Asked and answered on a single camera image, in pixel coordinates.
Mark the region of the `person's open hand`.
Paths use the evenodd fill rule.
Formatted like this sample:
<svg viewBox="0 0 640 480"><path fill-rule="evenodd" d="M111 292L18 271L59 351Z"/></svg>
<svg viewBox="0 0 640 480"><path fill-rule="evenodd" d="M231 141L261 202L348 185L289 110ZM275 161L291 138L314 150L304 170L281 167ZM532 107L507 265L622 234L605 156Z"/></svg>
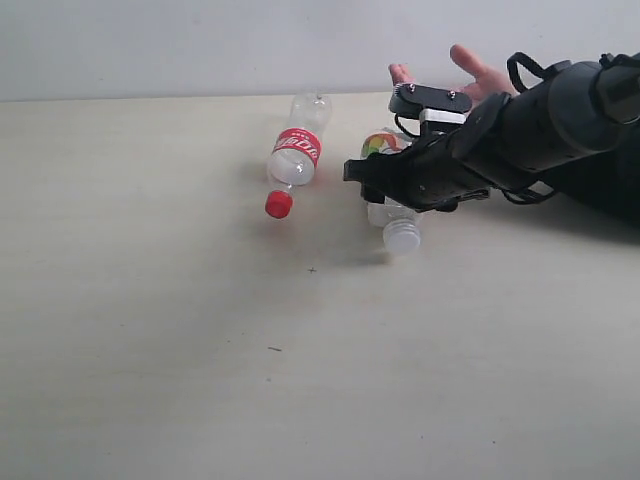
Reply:
<svg viewBox="0 0 640 480"><path fill-rule="evenodd" d="M516 94L506 74L485 63L469 48L454 44L449 49L449 57L459 69L473 79L465 86L450 88L450 91L467 95L474 105L481 103L492 94L503 92Z"/></svg>

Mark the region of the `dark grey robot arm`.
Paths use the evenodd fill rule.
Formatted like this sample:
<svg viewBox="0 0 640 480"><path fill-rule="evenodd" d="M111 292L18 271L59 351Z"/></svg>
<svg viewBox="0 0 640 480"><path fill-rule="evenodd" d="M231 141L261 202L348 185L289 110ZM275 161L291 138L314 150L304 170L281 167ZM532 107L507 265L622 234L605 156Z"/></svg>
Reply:
<svg viewBox="0 0 640 480"><path fill-rule="evenodd" d="M402 83L389 109L416 120L419 135L394 154L348 160L343 179L367 201L389 198L416 212L452 212L496 189L512 203L538 204L549 172L618 147L639 122L639 58L604 54L546 68L516 52L507 60L517 90L478 106L463 94Z"/></svg>

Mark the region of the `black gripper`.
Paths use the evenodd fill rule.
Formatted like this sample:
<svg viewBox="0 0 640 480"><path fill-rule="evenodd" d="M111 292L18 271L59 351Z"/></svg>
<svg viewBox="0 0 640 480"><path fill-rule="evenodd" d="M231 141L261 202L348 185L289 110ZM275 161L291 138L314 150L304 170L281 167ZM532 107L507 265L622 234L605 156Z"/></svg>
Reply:
<svg viewBox="0 0 640 480"><path fill-rule="evenodd" d="M491 189L513 189L513 167L499 156L500 112L512 100L492 94L462 124L420 123L420 134L395 154L372 153L343 165L342 179L360 185L369 204L396 200L416 211L449 210Z"/></svg>

